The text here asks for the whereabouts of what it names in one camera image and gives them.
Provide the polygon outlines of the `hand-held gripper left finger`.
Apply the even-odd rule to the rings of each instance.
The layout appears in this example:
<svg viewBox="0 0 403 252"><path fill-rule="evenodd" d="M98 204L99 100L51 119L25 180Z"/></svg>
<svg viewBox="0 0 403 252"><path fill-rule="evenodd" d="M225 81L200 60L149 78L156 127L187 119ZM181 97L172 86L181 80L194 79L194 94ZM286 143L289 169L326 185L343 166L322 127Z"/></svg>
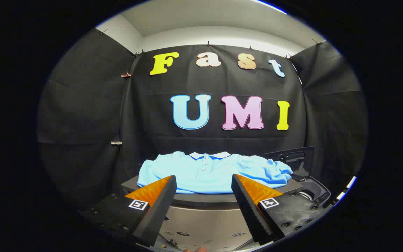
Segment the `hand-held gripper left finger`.
<svg viewBox="0 0 403 252"><path fill-rule="evenodd" d="M155 244L177 190L174 175L126 195L111 194L82 212L83 217L120 242Z"/></svg>

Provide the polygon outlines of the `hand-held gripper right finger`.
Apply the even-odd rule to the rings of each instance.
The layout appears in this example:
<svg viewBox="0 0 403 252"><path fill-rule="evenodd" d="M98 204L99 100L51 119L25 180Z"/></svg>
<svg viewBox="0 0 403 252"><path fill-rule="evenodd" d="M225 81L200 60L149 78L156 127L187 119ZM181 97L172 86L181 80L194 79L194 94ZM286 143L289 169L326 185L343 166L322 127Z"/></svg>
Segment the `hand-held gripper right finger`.
<svg viewBox="0 0 403 252"><path fill-rule="evenodd" d="M327 211L300 192L280 192L239 174L232 176L231 188L253 241L260 245L291 236Z"/></svg>

